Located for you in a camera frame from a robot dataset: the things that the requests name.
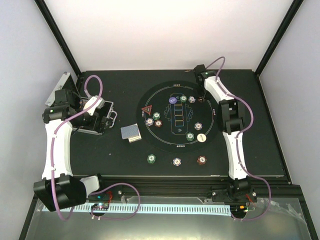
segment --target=glass panel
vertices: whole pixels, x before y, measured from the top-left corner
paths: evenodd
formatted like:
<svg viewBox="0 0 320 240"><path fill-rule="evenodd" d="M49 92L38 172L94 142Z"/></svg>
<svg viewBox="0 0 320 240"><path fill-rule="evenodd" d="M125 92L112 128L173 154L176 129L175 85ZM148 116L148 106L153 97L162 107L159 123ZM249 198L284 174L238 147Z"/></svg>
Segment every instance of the glass panel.
<svg viewBox="0 0 320 240"><path fill-rule="evenodd" d="M135 203L129 198L128 203ZM259 198L256 210L246 218L258 216L267 199ZM211 204L199 198L143 197L144 204ZM117 240L308 240L310 234L299 200L273 198L269 212L259 220L234 221L229 216L185 214L137 214L125 221L91 219L89 213L74 212L69 221L61 221L56 212L42 212L38 203L32 218L27 240L43 239L117 239ZM108 217L125 217L122 213L108 213Z"/></svg>

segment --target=black circular mat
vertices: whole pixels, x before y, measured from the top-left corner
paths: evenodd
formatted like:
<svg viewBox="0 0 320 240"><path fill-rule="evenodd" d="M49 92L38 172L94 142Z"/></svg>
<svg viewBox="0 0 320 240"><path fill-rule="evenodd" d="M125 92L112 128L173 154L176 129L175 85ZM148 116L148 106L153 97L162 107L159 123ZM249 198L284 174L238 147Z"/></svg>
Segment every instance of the black circular mat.
<svg viewBox="0 0 320 240"><path fill-rule="evenodd" d="M195 96L197 85L187 81L168 81L149 89L141 98L137 107L137 124L142 139L156 148L171 153L185 153L198 150L211 142L218 133L214 124L218 104L214 99L194 103L181 102L180 97ZM176 98L175 104L170 104L169 98ZM151 114L142 108L152 106ZM161 127L146 125L146 120L152 118L153 113L160 113ZM201 123L202 129L196 130L195 124ZM187 140L187 133L193 133L194 139ZM206 135L205 142L199 142L197 136Z"/></svg>

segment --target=white cable tray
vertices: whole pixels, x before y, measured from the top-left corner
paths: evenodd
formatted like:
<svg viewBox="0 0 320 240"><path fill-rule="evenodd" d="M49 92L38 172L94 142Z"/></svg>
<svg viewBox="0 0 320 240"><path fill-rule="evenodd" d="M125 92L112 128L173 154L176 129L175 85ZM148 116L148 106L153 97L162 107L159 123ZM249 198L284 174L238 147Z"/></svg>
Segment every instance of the white cable tray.
<svg viewBox="0 0 320 240"><path fill-rule="evenodd" d="M91 206L96 202L87 202L74 208L75 213L89 213ZM132 214L138 204L136 203L111 203L108 210L95 210L95 213ZM69 212L69 208L61 209L61 212ZM49 212L44 206L43 212ZM196 204L140 204L138 214L187 214L187 215L221 215L230 216L228 205L196 205Z"/></svg>

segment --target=white wall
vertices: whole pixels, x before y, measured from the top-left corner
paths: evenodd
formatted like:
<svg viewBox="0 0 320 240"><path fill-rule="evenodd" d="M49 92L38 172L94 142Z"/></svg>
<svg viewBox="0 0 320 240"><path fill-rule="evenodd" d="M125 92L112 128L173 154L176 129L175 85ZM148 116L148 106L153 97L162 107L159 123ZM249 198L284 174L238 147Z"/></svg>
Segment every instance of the white wall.
<svg viewBox="0 0 320 240"><path fill-rule="evenodd" d="M46 0L82 71L255 70L293 0Z"/></svg>
<svg viewBox="0 0 320 240"><path fill-rule="evenodd" d="M261 75L294 184L320 235L320 1L304 1Z"/></svg>
<svg viewBox="0 0 320 240"><path fill-rule="evenodd" d="M0 239L14 240L45 167L44 103L72 69L33 0L1 0L0 16Z"/></svg>

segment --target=black table surface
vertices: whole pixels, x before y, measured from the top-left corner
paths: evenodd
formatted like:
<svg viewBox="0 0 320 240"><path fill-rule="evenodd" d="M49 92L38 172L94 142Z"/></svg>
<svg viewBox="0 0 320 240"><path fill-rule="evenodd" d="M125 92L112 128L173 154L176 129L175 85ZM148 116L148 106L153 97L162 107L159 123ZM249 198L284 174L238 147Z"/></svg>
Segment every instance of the black table surface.
<svg viewBox="0 0 320 240"><path fill-rule="evenodd" d="M225 139L218 133L208 146L189 152L165 152L144 139L129 143L123 140L120 128L137 123L137 108L141 97L150 88L167 81L195 82L192 71L186 70L114 70L87 71L88 76L98 75L103 82L102 97L114 102L118 117L113 128L104 135L77 132L70 140L70 164L74 176L100 173L103 176L143 177L224 177L228 176L229 161ZM257 176L284 176L283 163L272 124L268 118L263 95L251 70L223 70L220 73L223 84L236 96L243 98L252 108L254 123L243 134L243 150L247 169ZM91 95L99 93L98 81L88 83ZM83 86L80 91L85 96ZM246 125L250 122L246 110ZM147 162L147 156L154 154L157 161ZM198 165L193 156L207 156L205 165ZM180 166L172 161L179 157Z"/></svg>

